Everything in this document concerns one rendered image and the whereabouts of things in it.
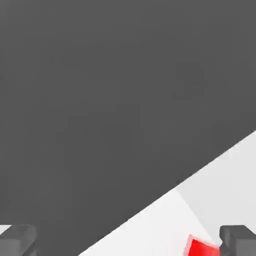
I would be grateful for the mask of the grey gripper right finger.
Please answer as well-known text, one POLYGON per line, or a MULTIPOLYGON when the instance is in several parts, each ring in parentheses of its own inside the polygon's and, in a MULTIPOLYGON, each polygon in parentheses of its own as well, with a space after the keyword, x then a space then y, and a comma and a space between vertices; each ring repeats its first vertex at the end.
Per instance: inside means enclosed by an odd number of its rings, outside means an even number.
POLYGON ((256 256, 256 234, 245 225, 222 225, 220 256, 256 256))

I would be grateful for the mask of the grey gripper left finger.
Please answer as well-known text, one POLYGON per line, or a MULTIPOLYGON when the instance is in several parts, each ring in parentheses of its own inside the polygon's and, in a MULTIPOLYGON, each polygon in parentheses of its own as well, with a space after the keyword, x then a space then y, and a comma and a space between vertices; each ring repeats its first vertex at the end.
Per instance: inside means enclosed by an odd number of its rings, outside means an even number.
POLYGON ((0 234, 0 256, 38 256, 37 236, 33 225, 11 225, 0 234))

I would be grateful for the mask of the small red cube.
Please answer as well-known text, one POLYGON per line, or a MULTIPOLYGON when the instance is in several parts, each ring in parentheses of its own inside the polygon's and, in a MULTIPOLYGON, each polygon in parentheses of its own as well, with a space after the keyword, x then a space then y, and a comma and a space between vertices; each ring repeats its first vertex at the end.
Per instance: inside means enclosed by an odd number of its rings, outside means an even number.
POLYGON ((183 256, 220 256, 220 249, 189 235, 183 256))

